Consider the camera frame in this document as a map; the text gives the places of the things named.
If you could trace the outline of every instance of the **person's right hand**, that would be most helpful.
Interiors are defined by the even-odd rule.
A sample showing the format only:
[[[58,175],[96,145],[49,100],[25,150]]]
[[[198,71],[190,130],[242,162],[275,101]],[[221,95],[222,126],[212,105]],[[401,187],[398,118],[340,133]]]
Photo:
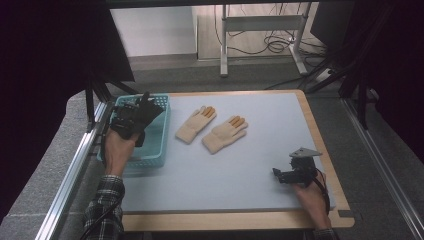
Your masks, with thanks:
[[[318,181],[324,186],[325,174],[318,174]],[[292,184],[296,192],[296,196],[301,203],[303,209],[311,217],[316,230],[331,228],[331,221],[325,210],[325,201],[321,189],[315,182],[304,188],[299,184]]]

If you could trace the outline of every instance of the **glove cuff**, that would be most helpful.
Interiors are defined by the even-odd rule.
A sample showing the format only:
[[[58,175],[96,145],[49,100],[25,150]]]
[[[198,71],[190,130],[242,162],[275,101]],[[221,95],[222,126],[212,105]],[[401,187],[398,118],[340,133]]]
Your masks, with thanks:
[[[206,148],[209,150],[211,154],[215,154],[219,150],[221,150],[224,147],[224,144],[222,144],[222,140],[219,139],[215,134],[209,133],[202,139],[203,145],[206,146]]]
[[[190,144],[194,138],[196,137],[197,133],[194,131],[194,129],[191,129],[187,127],[185,124],[183,124],[180,129],[178,129],[175,136],[177,136],[179,139],[183,140],[187,144]]]

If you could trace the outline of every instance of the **plaid sleeve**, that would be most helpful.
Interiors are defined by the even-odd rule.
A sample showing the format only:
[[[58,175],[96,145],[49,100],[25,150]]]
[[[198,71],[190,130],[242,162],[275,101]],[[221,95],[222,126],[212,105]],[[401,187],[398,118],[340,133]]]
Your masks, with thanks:
[[[332,228],[315,230],[314,238],[315,240],[339,240],[339,236]]]
[[[115,202],[120,201],[125,194],[122,179],[106,175],[100,180],[93,200],[84,212],[84,231],[107,211]],[[119,204],[106,218],[93,229],[87,239],[119,239],[124,233],[122,226],[122,209]]]

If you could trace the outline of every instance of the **person's left hand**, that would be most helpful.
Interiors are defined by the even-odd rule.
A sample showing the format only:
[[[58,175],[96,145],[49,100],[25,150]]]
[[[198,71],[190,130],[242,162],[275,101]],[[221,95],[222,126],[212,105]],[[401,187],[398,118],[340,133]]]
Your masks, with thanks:
[[[122,176],[139,135],[133,134],[130,139],[125,140],[116,131],[112,129],[107,131],[105,143],[106,175]]]

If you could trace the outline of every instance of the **wooden table edge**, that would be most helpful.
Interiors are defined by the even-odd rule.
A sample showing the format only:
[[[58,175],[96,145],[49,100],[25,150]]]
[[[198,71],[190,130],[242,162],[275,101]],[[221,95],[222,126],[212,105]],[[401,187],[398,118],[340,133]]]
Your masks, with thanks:
[[[305,94],[301,90],[271,91],[225,91],[225,92],[186,92],[168,93],[170,97],[210,96],[210,95],[248,95],[295,93],[302,108],[316,150],[320,156],[327,182],[330,184],[336,207],[329,217],[333,228],[352,227],[353,217],[341,217],[339,210],[350,211],[349,204],[338,180],[337,174],[325,147],[321,133],[313,117]],[[313,228],[309,216],[302,210],[264,211],[264,212],[227,212],[227,213],[159,213],[127,214],[124,212],[122,223],[127,232],[138,231],[207,231],[207,230],[265,230],[265,229],[307,229]]]

